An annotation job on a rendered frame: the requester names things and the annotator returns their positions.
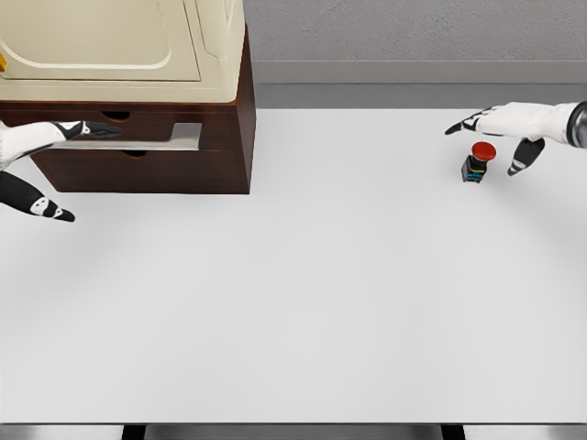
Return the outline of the cream rounded appliance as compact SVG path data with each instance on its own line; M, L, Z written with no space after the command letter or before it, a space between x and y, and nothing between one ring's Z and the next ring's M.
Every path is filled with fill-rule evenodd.
M188 82L237 90L243 0L0 0L0 83Z

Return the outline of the red button black switch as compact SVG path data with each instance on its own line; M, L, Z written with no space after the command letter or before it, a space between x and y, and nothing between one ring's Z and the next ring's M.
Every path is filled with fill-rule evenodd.
M474 143L471 153L461 167L462 181L480 183L488 170L488 162L493 160L496 154L493 144L485 141Z

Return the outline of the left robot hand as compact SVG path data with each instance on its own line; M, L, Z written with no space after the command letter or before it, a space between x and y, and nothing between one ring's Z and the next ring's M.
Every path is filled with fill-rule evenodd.
M77 137L112 137L122 133L117 126L91 121L36 122L6 126L0 120L0 204L27 215L72 223L75 216L62 209L38 188L9 173L15 161Z

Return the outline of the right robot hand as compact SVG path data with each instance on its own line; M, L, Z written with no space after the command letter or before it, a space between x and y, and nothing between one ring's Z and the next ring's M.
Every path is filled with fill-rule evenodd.
M567 104L533 104L511 102L477 112L450 126L447 136L469 130L487 136L520 138L507 171L514 176L533 164L546 146L546 138L566 144L569 115Z

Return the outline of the dark brown wooden cabinet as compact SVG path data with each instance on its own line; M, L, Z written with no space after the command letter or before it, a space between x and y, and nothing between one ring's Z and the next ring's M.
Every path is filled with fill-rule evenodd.
M24 81L8 86L0 83L0 110L71 109L74 111L138 111L172 113L180 121L203 124L196 151L229 151L247 176L249 190L256 134L256 105L252 81L249 41L241 40L237 90L232 100L214 103L208 97L193 97L188 82L69 82L49 85ZM132 156L146 151L193 151L116 149Z

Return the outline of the plain brown drawer front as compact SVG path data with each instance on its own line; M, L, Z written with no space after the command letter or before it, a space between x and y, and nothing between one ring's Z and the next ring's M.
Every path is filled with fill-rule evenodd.
M32 160L62 193L247 194L247 176L229 151L48 149Z

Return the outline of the brown drawer with grey interior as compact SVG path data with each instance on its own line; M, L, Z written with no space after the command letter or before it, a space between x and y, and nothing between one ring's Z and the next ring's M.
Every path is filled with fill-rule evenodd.
M172 113L138 111L74 111L71 109L8 109L0 110L0 121L9 127L28 123L74 120L94 121L120 127L116 137L82 137L68 143L70 149L147 149L193 150L199 149L203 124L180 121Z

